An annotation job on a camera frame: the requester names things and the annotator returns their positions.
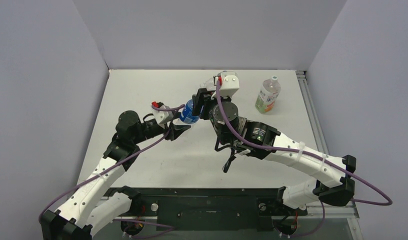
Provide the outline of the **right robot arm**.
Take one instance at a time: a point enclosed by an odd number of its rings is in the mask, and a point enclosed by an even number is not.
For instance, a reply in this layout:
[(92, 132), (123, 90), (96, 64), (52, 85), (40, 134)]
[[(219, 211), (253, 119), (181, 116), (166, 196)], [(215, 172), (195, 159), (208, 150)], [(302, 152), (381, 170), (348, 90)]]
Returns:
[(223, 166), (227, 172), (238, 156), (280, 163), (311, 178), (294, 186), (282, 187), (274, 199), (275, 209), (286, 214), (313, 202), (335, 207), (346, 206), (354, 197), (355, 182), (350, 174), (356, 170), (356, 158), (328, 156), (297, 142), (263, 122), (239, 116), (230, 97), (222, 98), (220, 110), (216, 93), (200, 88), (192, 96), (192, 114), (209, 120), (216, 133), (215, 151), (231, 149), (231, 156)]

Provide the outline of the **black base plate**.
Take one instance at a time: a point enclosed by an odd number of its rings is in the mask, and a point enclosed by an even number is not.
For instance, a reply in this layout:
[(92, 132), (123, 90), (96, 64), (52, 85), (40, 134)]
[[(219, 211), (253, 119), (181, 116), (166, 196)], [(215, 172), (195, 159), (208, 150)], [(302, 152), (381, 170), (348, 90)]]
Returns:
[(122, 217), (156, 219), (178, 231), (272, 231), (274, 222), (291, 224), (306, 216), (306, 209), (283, 205), (284, 188), (133, 188), (112, 187), (103, 198), (115, 193), (133, 195)]

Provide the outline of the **clear bottle far left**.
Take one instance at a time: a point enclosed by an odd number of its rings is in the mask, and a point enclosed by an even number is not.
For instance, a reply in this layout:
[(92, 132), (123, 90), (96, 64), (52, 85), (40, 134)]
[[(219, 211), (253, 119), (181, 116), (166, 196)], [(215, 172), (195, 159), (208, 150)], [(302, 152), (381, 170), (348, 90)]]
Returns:
[(200, 84), (201, 89), (206, 89), (208, 91), (214, 91), (216, 89), (214, 77), (210, 77), (208, 80)]

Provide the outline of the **green orange label bottle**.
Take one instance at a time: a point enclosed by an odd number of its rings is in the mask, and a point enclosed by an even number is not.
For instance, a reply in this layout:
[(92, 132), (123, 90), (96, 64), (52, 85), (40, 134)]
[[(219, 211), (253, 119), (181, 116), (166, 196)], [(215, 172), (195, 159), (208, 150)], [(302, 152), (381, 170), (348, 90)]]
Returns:
[(276, 75), (264, 80), (255, 102), (255, 108), (258, 112), (261, 114), (270, 112), (273, 109), (280, 92), (281, 85), (279, 83), (279, 78)]

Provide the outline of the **blue label bottle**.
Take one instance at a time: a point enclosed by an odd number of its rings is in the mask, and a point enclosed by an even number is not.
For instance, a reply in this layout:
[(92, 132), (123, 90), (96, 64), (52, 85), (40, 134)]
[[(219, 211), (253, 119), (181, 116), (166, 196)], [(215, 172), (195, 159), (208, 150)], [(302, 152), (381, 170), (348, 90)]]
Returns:
[(194, 101), (190, 99), (185, 107), (183, 108), (182, 112), (180, 113), (179, 119), (176, 120), (176, 125), (193, 125), (197, 123), (200, 119), (200, 116), (194, 116), (192, 114), (194, 107)]

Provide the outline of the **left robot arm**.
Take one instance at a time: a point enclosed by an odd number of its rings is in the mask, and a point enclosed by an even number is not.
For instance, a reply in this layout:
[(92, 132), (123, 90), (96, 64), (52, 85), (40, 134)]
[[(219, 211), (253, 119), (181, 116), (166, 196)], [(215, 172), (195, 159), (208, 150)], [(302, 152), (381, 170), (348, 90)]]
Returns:
[(189, 125), (173, 124), (180, 116), (180, 109), (181, 106), (153, 109), (154, 118), (144, 122), (133, 110), (121, 113), (116, 133), (89, 177), (63, 193), (63, 197), (71, 196), (56, 210), (45, 208), (40, 214), (43, 239), (91, 240), (118, 216), (137, 214), (141, 210), (141, 197), (131, 187), (124, 186), (106, 202), (98, 203), (139, 154), (163, 140), (173, 141), (190, 129)]

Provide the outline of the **aluminium rail frame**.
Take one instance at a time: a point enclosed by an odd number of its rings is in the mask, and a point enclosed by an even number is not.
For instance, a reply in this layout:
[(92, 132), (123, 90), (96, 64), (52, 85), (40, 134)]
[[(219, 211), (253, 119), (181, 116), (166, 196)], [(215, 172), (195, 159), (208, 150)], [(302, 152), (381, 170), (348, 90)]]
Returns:
[[(315, 111), (309, 101), (309, 90), (303, 78), (294, 70), (228, 70), (236, 72), (239, 90), (231, 97), (238, 108), (239, 116), (250, 121), (261, 122), (296, 142), (303, 142), (313, 150), (331, 155), (322, 143), (320, 125), (314, 120)], [(152, 114), (151, 103), (161, 102), (169, 109), (182, 107), (200, 89), (200, 84), (223, 70), (187, 69), (114, 69), (104, 90), (103, 99), (92, 131), (89, 146), (80, 173), (84, 182), (103, 157), (116, 133), (119, 116), (125, 111), (134, 111), (143, 122), (143, 117)], [(264, 80), (278, 77), (281, 86), (274, 107), (260, 113), (255, 107), (256, 99)], [(223, 106), (220, 85), (215, 90), (221, 111)], [(162, 140), (157, 145), (140, 153), (126, 173), (119, 177), (111, 188), (193, 188), (193, 189), (269, 189), (295, 186), (310, 180), (303, 172), (284, 164), (240, 155), (233, 160), (227, 172), (223, 166), (232, 150), (215, 150), (217, 135), (209, 120), (199, 119), (176, 140)], [(303, 220), (314, 211), (322, 218), (332, 206), (320, 201), (306, 204), (299, 209), (307, 210), (306, 216), (296, 216), (292, 223), (275, 221), (273, 230), (289, 238), (297, 237), (297, 230), (304, 226)], [(111, 222), (138, 222), (137, 216), (123, 217)], [(154, 225), (160, 234), (177, 231), (173, 226), (161, 225), (154, 218), (146, 218), (144, 226)]]

